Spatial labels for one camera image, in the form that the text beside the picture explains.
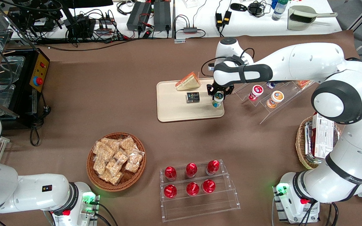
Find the emergency stop button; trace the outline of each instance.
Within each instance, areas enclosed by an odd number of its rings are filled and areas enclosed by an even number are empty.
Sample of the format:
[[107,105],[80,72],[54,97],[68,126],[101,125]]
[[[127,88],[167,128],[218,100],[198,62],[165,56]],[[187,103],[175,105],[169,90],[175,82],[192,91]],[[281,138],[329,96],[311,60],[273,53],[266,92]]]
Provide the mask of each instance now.
[[35,76],[33,78],[33,83],[34,83],[35,86],[40,86],[40,85],[43,84],[43,82],[44,82],[43,79],[40,78],[40,77]]

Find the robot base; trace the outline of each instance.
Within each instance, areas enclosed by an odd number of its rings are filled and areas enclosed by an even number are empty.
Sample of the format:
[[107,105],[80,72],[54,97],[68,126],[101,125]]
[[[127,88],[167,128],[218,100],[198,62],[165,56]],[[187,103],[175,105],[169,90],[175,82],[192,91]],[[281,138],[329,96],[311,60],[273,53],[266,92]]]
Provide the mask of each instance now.
[[96,195],[89,186],[83,182],[75,182],[79,195],[75,206],[70,214],[57,216],[53,215],[56,226],[88,226],[92,216],[88,215],[88,211],[92,211],[93,205],[86,204],[85,201],[96,201]]
[[[306,203],[302,204],[300,197],[297,196],[294,188],[293,188],[293,178],[295,173],[286,173],[281,179],[280,183],[273,188],[274,195],[277,193],[283,193],[282,196],[276,197],[276,204],[278,198],[280,199],[280,203],[285,213],[285,217],[282,217],[280,220],[288,220],[289,223],[300,223],[303,220],[306,212],[310,208],[311,204]],[[283,215],[281,210],[278,209],[279,216]],[[319,202],[311,208],[309,213],[308,223],[315,223],[319,221]]]

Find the beige tray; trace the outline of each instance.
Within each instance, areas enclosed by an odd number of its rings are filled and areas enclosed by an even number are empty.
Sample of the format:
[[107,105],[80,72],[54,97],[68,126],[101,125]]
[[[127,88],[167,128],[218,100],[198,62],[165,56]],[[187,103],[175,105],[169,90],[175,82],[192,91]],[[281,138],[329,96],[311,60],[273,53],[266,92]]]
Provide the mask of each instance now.
[[[207,94],[207,84],[212,84],[212,78],[200,79],[201,86],[196,89],[177,91],[178,81],[159,82],[157,93],[157,118],[161,122],[200,120],[219,118],[224,115],[224,107],[215,108],[211,96]],[[199,103],[187,103],[187,93],[199,92]]]

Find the brown basket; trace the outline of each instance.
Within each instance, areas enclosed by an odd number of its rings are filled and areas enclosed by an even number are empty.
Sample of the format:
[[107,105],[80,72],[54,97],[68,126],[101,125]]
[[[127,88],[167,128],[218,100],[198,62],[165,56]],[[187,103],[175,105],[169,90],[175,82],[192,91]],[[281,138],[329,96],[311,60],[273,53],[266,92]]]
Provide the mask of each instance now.
[[312,121],[312,116],[306,118],[299,127],[297,131],[297,138],[296,138],[296,151],[297,155],[299,156],[300,162],[307,168],[307,169],[314,169],[316,168],[317,164],[310,163],[305,157],[305,124],[309,121]]
[[131,136],[136,145],[138,146],[138,149],[140,151],[143,151],[145,153],[142,162],[139,166],[139,169],[136,173],[129,172],[128,170],[125,170],[125,164],[123,165],[121,169],[121,173],[123,173],[123,176],[121,180],[119,181],[118,185],[113,185],[110,182],[106,182],[99,178],[97,172],[93,170],[93,165],[95,162],[93,162],[93,159],[95,157],[95,154],[93,153],[93,148],[89,152],[89,156],[87,156],[87,163],[86,163],[86,170],[87,170],[87,176],[89,177],[90,181],[99,189],[105,190],[105,191],[122,191],[124,189],[127,189],[131,185],[133,185],[142,175],[143,171],[145,170],[146,166],[146,152],[145,148],[143,147],[143,144],[137,137],[135,137],[132,134],[129,133],[111,133],[109,135],[106,135],[104,137],[109,139],[125,139],[126,137]]

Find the water bottle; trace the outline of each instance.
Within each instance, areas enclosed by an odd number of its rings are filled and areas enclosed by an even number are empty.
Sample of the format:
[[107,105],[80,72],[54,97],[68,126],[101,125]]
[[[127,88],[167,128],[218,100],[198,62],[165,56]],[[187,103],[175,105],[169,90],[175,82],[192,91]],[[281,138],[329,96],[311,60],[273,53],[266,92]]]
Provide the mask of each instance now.
[[275,11],[272,14],[273,20],[280,20],[280,18],[282,17],[282,14],[286,10],[287,3],[288,3],[288,0],[279,0],[277,2]]

